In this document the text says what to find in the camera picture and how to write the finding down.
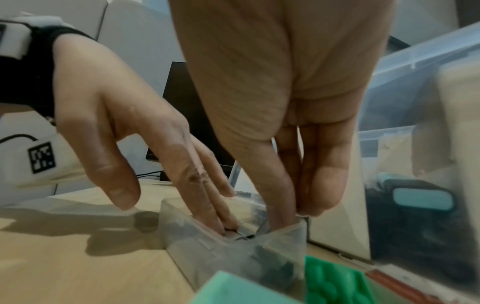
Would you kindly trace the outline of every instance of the clear plastic container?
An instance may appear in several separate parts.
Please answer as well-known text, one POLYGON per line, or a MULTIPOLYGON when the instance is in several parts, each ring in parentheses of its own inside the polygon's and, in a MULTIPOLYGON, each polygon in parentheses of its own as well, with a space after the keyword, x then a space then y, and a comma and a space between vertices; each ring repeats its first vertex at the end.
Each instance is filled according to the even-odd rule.
POLYGON ((452 67, 479 55, 475 24, 384 57, 358 122, 373 260, 474 293, 480 65, 452 67))
POLYGON ((294 296, 304 278, 307 223, 299 219, 296 225, 255 236, 265 207, 243 196, 227 199, 241 235, 226 236, 193 219, 181 199, 164 200, 158 232, 167 252, 195 291, 218 271, 226 271, 294 296))

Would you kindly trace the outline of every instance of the qr code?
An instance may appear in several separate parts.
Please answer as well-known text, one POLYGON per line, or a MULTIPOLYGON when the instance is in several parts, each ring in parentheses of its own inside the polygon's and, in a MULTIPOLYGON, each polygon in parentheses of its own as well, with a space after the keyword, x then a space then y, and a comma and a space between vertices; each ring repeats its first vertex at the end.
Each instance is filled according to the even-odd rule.
POLYGON ((55 168, 55 156, 51 142, 47 142, 28 150, 30 157, 31 171, 34 174, 55 168))

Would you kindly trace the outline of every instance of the computer monitor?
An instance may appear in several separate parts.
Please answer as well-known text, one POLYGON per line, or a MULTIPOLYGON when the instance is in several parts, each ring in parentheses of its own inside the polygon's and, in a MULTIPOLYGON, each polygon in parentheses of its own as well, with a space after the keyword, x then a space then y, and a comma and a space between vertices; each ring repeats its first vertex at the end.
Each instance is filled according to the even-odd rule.
MULTIPOLYGON (((235 160, 218 141, 185 62, 171 63, 163 97, 186 117, 190 132, 213 151, 229 177, 235 160)), ((146 158, 159 161, 151 149, 146 158)))

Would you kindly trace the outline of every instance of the table surface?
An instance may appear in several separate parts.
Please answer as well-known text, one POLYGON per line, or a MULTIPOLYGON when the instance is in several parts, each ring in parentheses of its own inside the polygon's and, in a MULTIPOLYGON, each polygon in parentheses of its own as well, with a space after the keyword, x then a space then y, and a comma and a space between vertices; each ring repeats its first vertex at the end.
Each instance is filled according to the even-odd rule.
MULTIPOLYGON (((0 302, 188 303, 194 292, 154 233, 161 201, 179 193, 140 183, 141 199, 129 211, 99 188, 0 208, 0 302)), ((348 263, 311 244, 307 250, 348 263)))

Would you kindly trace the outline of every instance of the green textured object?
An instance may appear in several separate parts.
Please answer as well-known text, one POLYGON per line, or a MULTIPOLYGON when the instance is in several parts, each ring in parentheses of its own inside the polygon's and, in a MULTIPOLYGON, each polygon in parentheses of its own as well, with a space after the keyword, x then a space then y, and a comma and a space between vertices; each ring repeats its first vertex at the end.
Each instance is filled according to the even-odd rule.
POLYGON ((307 304, 375 304, 363 273, 311 256, 305 257, 307 304))
POLYGON ((226 272, 218 272, 190 304, 301 304, 253 282, 226 272))

